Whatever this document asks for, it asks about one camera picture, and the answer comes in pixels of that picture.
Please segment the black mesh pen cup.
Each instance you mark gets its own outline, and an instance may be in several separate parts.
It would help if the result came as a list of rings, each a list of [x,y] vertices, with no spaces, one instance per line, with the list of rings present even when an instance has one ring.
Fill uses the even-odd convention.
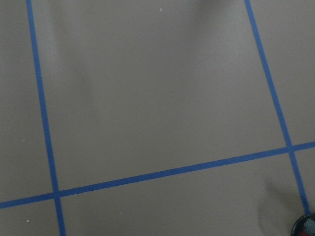
[[[291,236],[315,236],[315,214],[301,216],[293,225]]]

